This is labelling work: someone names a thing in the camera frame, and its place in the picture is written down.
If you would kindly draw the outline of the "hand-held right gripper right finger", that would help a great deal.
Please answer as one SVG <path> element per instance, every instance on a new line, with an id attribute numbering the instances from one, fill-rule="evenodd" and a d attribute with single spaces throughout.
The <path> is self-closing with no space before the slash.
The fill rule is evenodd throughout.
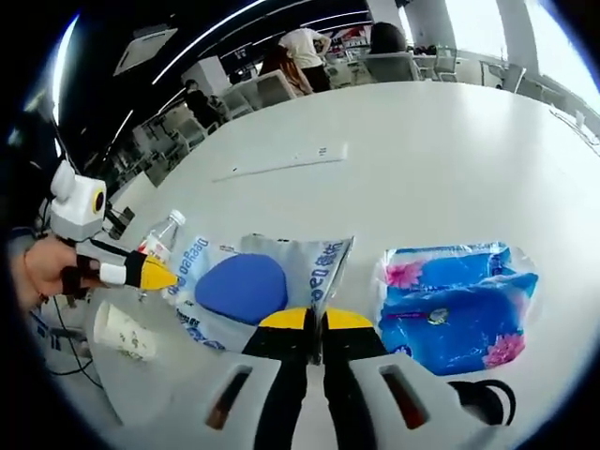
<path id="1" fill-rule="evenodd" d="M 363 316 L 325 312 L 322 357 L 338 448 L 467 448 L 473 416 L 457 390 L 410 357 L 387 353 Z"/>

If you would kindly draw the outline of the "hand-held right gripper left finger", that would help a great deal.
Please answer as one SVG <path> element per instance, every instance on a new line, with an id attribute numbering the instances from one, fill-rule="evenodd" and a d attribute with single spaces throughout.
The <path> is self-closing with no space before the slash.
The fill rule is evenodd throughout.
<path id="1" fill-rule="evenodd" d="M 313 350 L 313 309 L 295 307 L 263 319 L 243 354 L 280 363 L 261 407 L 254 449 L 290 449 L 308 390 L 307 366 Z"/>

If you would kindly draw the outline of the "person's left hand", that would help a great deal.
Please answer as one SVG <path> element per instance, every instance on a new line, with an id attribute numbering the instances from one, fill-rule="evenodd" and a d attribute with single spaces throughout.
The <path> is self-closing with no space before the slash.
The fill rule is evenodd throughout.
<path id="1" fill-rule="evenodd" d="M 74 247 L 54 238 L 37 241 L 22 261 L 28 284 L 39 298 L 105 287 L 93 274 L 97 261 L 80 258 Z"/>

